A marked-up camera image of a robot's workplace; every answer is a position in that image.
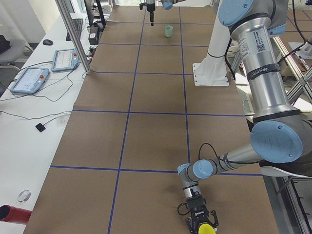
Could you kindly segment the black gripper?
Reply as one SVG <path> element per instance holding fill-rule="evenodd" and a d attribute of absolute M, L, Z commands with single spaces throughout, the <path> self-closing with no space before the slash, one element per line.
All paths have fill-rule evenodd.
<path fill-rule="evenodd" d="M 193 196 L 186 200 L 186 207 L 191 213 L 191 217 L 185 219 L 187 228 L 191 234 L 198 233 L 198 224 L 208 223 L 215 231 L 219 226 L 217 213 L 212 210 L 210 213 L 206 208 L 206 199 L 202 196 Z M 208 219 L 209 214 L 213 217 L 213 221 Z"/>
<path fill-rule="evenodd" d="M 154 26 L 155 0 L 146 0 L 147 11 L 150 13 L 150 23 Z"/>

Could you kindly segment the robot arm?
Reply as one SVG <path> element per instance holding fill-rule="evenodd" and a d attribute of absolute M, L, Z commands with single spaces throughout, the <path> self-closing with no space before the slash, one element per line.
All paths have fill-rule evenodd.
<path fill-rule="evenodd" d="M 184 0 L 161 0 L 160 2 L 162 3 L 162 6 L 165 10 L 169 10 L 172 8 L 174 4 L 182 2 L 182 1 Z M 153 26 L 154 25 L 154 11 L 156 10 L 156 1 L 146 0 L 145 2 L 139 5 L 140 10 L 142 10 L 144 6 L 146 6 L 147 11 L 149 12 L 150 23 L 151 23 L 151 26 Z"/>
<path fill-rule="evenodd" d="M 270 42 L 285 31 L 287 8 L 285 0 L 224 0 L 219 4 L 218 19 L 239 45 L 255 115 L 249 145 L 178 167 L 190 215 L 186 224 L 193 234 L 214 233 L 218 226 L 217 219 L 209 220 L 215 211 L 206 208 L 198 185 L 202 179 L 261 161 L 294 176 L 312 175 L 312 124 L 290 104 Z"/>

